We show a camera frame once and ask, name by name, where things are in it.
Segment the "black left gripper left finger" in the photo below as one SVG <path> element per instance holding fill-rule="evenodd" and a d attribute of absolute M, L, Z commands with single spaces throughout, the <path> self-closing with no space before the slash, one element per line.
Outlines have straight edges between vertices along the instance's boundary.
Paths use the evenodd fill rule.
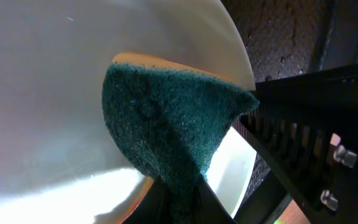
<path fill-rule="evenodd" d="M 155 179 L 145 197 L 122 224 L 169 224 L 172 195 L 159 177 Z"/>

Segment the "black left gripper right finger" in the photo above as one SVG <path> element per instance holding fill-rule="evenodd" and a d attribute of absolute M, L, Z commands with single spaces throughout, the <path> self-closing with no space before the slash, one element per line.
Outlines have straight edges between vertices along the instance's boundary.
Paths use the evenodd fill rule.
<path fill-rule="evenodd" d="M 194 190 L 195 224 L 236 224 L 201 175 Z"/>

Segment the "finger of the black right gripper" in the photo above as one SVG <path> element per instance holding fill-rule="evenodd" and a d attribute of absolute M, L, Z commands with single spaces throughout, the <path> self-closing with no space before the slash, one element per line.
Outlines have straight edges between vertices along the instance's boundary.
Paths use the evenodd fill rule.
<path fill-rule="evenodd" d="M 237 213 L 267 223 L 293 199 L 311 223 L 358 223 L 358 64 L 257 84 L 237 128 L 270 167 Z"/>

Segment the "green and yellow sponge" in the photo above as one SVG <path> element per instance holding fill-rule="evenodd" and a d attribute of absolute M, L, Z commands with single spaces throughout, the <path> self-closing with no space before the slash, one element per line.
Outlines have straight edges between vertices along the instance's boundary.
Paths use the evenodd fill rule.
<path fill-rule="evenodd" d="M 171 223 L 194 223 L 194 190 L 231 124 L 256 109 L 255 96 L 232 80 L 133 52 L 106 71 L 105 125 L 124 157 L 171 192 Z"/>

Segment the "green plate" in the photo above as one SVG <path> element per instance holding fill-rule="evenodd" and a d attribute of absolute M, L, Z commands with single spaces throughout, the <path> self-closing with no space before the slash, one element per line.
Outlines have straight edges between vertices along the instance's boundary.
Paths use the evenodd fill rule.
<path fill-rule="evenodd" d="M 255 87 L 220 1 L 0 0 L 0 223 L 119 223 L 135 207 L 150 182 L 101 109 L 120 52 Z"/>

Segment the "round black tray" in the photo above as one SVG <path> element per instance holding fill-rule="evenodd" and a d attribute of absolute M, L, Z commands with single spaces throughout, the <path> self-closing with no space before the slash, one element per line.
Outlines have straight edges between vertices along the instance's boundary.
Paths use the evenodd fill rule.
<path fill-rule="evenodd" d="M 242 38 L 255 82 L 321 69 L 333 24 L 330 0 L 222 0 Z"/>

